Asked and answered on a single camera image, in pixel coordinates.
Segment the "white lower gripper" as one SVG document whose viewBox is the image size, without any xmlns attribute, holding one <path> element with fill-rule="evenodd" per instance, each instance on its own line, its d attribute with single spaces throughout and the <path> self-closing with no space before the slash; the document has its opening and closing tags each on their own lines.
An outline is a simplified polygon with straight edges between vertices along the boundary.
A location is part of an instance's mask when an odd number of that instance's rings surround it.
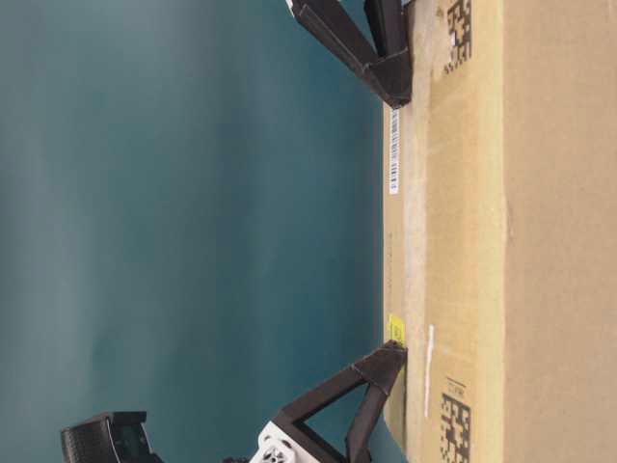
<svg viewBox="0 0 617 463">
<path fill-rule="evenodd" d="M 370 462 L 369 438 L 405 365 L 406 348 L 389 340 L 284 405 L 282 421 L 270 420 L 259 433 L 254 462 Z M 362 384 L 367 389 L 345 438 L 346 456 L 306 424 L 293 423 L 306 421 Z"/>
</svg>

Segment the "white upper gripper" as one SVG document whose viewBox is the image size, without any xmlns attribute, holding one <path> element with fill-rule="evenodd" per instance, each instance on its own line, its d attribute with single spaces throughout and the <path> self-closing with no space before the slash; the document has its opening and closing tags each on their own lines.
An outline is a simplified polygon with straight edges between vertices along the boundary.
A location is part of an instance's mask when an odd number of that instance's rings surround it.
<svg viewBox="0 0 617 463">
<path fill-rule="evenodd" d="M 407 14 L 399 0 L 363 4 L 368 41 L 338 1 L 285 0 L 294 19 L 390 107 L 412 99 L 412 59 Z"/>
</svg>

